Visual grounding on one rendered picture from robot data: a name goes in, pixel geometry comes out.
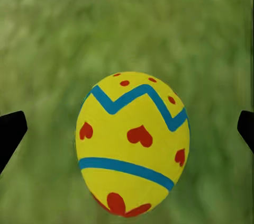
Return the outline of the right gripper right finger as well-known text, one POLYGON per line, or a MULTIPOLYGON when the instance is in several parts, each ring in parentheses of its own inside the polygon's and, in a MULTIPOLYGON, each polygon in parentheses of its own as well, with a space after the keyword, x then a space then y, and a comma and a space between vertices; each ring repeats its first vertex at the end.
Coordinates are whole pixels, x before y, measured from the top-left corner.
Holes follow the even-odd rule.
POLYGON ((242 111, 239 116, 237 129, 254 153, 254 113, 242 111))

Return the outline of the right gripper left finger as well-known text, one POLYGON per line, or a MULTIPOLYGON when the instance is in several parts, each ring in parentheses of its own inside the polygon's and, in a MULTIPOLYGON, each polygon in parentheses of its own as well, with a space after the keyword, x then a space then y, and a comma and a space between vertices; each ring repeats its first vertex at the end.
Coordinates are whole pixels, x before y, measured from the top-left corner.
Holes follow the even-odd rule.
POLYGON ((23 111, 0 117, 0 174, 28 130, 23 111))

